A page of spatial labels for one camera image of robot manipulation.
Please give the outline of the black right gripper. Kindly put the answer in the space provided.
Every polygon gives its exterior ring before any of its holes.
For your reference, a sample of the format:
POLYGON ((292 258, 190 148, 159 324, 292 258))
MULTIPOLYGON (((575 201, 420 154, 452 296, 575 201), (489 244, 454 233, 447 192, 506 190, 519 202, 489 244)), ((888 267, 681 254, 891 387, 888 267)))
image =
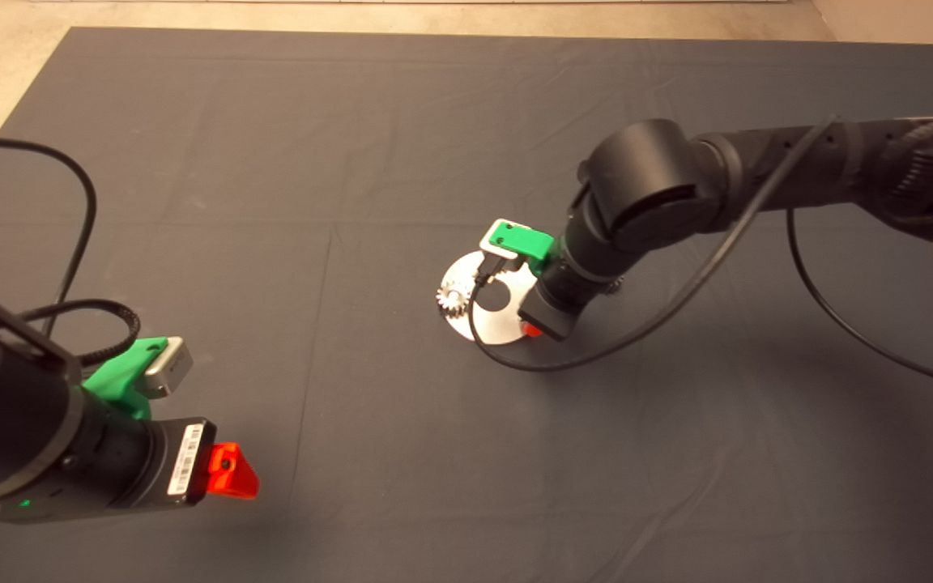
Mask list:
POLYGON ((519 306, 525 337, 544 334, 563 341, 573 334, 582 311, 589 304, 589 291, 570 278, 539 277, 519 306))

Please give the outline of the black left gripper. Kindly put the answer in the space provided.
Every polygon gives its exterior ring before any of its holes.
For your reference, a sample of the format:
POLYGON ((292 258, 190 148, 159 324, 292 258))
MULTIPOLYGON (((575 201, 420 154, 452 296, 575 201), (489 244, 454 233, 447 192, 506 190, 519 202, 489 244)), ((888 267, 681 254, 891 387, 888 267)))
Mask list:
POLYGON ((141 421, 149 450, 136 479, 114 501, 118 512, 163 512, 193 507, 208 494, 254 500, 260 480, 240 444, 215 443, 207 418, 141 421))

